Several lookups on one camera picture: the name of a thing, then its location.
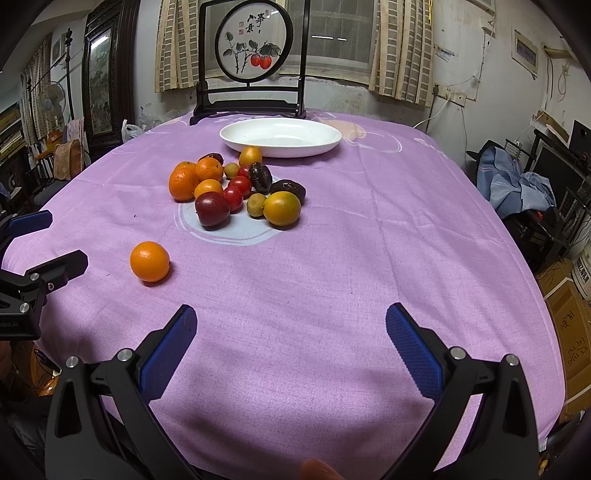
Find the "red fruit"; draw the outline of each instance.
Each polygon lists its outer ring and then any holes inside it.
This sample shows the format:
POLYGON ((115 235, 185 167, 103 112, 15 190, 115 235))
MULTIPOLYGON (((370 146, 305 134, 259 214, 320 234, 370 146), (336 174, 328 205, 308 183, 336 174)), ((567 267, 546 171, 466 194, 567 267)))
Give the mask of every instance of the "red fruit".
POLYGON ((230 180, 228 187, 236 186, 242 192, 242 196, 244 198, 248 197, 251 194, 252 184, 251 181, 248 180, 246 177, 234 177, 230 180))
POLYGON ((265 56, 265 57, 261 58, 261 63, 260 63, 261 68, 266 70, 267 68, 269 68, 271 66, 272 62, 273 62, 273 60, 269 56, 265 56))
POLYGON ((244 166, 240 167, 238 169, 238 173, 236 174, 236 177, 246 177, 247 179, 250 179, 251 176, 248 173, 249 169, 250 169, 250 165, 244 165, 244 166))
POLYGON ((253 67, 258 67, 261 64, 261 56, 258 53, 255 53, 251 57, 251 65, 253 67))
POLYGON ((195 200, 195 211, 203 226, 215 226, 230 216, 230 205, 218 192, 201 194, 195 200))
POLYGON ((237 212, 242 208, 242 192, 237 186, 226 187, 226 190, 223 191, 223 197, 230 205, 230 213, 237 212))

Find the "purple tablecloth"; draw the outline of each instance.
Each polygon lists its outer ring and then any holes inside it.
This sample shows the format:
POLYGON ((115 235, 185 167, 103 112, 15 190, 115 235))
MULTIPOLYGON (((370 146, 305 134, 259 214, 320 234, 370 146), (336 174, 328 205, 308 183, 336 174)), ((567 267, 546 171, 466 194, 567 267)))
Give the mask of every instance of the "purple tablecloth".
MULTIPOLYGON (((558 344, 492 207, 422 133, 314 117, 344 141, 318 157, 267 162, 276 178, 308 191, 291 230, 242 212, 205 232, 192 203, 168 193, 181 160, 218 151, 236 161, 218 132, 238 116, 168 122, 73 180, 47 204, 51 228, 14 241, 4 262, 23 273, 75 249, 89 257, 83 277, 50 295, 41 348, 58 362, 109 359, 187 303, 197 337, 151 405, 191 463, 235 480, 277 480, 296 478, 302 460, 318 457, 348 480, 372 480, 433 405, 386 334, 386 309, 400 301, 474 358, 517 354, 538 432, 547 434, 564 401, 558 344), (153 287, 129 268, 132 248, 146 240, 173 262, 171 277, 153 287)), ((457 456, 468 428, 460 426, 444 461, 457 456)))

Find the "round framed painting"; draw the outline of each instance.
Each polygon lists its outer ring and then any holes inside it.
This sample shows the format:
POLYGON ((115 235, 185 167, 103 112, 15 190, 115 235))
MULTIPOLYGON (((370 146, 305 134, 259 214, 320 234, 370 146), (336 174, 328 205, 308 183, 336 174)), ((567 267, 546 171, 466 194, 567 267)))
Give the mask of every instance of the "round framed painting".
POLYGON ((232 8, 217 29, 217 63, 236 82, 258 82, 283 65, 293 38, 283 7, 271 0, 247 0, 232 8))

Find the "blue gripper pad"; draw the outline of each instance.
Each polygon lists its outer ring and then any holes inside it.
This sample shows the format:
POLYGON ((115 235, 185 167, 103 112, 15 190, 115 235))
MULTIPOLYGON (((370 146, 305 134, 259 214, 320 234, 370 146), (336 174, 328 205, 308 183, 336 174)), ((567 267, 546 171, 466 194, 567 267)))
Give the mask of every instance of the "blue gripper pad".
POLYGON ((29 213, 10 220, 6 228, 6 236, 14 238, 23 236, 28 233, 38 232, 49 228, 53 221, 53 216, 49 210, 42 210, 40 212, 29 213))
POLYGON ((421 395, 437 402, 444 390, 443 370, 421 338, 419 327, 405 313, 398 304, 392 305, 386 313, 386 331, 421 395))
POLYGON ((183 305, 175 318, 140 372, 139 393, 146 403, 162 397, 197 333, 197 314, 191 307, 183 305))

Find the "cherry tomato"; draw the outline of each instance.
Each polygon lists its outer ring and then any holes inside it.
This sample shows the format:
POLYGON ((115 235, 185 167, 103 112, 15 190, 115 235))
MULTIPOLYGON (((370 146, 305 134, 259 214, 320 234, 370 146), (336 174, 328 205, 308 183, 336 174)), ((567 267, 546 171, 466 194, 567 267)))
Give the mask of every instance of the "cherry tomato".
POLYGON ((244 166, 240 167, 238 169, 238 173, 236 174, 236 177, 246 177, 247 179, 250 179, 251 176, 248 174, 249 168, 250 168, 250 165, 244 165, 244 166))
POLYGON ((269 56, 265 56, 263 58, 261 58, 261 68, 266 70, 267 68, 269 68, 271 66, 272 60, 271 57, 269 56))
POLYGON ((228 184, 228 187, 233 186, 236 186, 240 189, 240 191, 242 192, 242 196, 244 198, 248 197, 251 194, 252 184, 251 181, 248 180, 246 177, 234 177, 232 180, 230 180, 230 183, 228 184))
POLYGON ((242 208, 242 190, 236 185, 228 185, 223 191, 223 197, 230 204, 230 212, 237 212, 242 208))
POLYGON ((251 57, 251 65, 253 67, 258 67, 261 64, 261 56, 258 53, 255 53, 251 57))

